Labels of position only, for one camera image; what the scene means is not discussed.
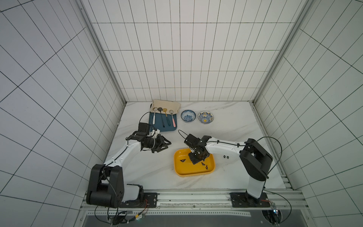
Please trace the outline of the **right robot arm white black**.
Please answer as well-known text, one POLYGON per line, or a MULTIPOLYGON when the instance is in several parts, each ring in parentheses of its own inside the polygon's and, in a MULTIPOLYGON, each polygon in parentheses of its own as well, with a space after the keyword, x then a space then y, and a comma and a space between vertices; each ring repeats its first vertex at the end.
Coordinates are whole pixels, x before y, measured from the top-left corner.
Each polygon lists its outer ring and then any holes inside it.
POLYGON ((188 156, 194 165, 205 161, 211 154, 239 157, 250 176, 246 190, 248 197, 256 200, 261 198, 273 157, 257 140, 249 138, 246 142, 232 142, 207 135, 200 139, 189 134, 184 143, 191 150, 188 156))

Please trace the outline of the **yellow plastic storage tray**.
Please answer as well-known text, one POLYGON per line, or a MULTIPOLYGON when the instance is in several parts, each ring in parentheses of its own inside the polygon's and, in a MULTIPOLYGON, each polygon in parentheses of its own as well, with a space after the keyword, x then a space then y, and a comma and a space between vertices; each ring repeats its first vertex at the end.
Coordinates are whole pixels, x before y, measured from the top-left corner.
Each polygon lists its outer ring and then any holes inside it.
POLYGON ((174 154, 174 169, 178 176, 188 177, 188 176, 198 176, 206 175, 214 172, 216 165, 213 155, 210 155, 205 161, 201 161, 197 164, 192 164, 188 154, 191 152, 189 148, 180 149, 174 154))

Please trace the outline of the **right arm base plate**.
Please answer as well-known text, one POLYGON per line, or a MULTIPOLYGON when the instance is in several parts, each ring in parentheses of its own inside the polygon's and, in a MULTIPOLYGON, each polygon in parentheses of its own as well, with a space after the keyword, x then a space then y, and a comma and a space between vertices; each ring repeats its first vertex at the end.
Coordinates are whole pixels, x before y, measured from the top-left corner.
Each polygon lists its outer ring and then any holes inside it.
POLYGON ((230 193, 233 208, 270 208, 267 194, 262 193, 260 198, 256 199, 248 193, 230 193))

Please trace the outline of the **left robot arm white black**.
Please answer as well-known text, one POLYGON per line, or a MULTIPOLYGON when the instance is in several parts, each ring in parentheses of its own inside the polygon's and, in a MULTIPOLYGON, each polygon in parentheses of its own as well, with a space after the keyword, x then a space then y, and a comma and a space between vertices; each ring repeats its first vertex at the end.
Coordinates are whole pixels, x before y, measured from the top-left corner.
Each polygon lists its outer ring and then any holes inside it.
POLYGON ((140 152, 159 153, 172 144, 160 134, 160 130, 151 130, 150 127, 148 123, 139 123, 138 130, 126 138, 125 145, 116 155, 103 164, 93 166, 86 195, 87 204, 108 208, 144 206, 146 196, 143 186, 126 183, 123 171, 140 152))

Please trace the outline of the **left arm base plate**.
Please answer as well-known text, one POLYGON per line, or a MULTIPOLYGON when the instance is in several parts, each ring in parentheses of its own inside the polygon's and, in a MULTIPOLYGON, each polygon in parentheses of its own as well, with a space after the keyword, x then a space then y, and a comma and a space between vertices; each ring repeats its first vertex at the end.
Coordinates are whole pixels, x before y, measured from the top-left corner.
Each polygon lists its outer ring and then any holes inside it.
POLYGON ((119 208, 155 208, 157 206, 158 193, 144 193, 136 200, 125 201, 119 205, 119 208))

